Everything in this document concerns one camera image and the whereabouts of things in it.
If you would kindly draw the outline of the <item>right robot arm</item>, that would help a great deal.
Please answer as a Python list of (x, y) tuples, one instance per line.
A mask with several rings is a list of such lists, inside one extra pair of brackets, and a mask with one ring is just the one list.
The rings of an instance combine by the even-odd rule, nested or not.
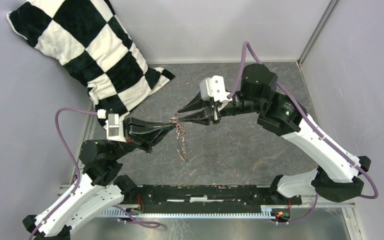
[(356, 156), (337, 144), (285, 90), (277, 92), (278, 76), (264, 64), (249, 64), (239, 76), (240, 89), (229, 92), (224, 78), (215, 75), (201, 81), (195, 98), (180, 109), (183, 122), (218, 124), (223, 117), (257, 113), (265, 130), (299, 147), (317, 167), (296, 175), (278, 175), (269, 189), (269, 199), (282, 204), (300, 195), (319, 195), (341, 203), (361, 197), (360, 175), (371, 160)]

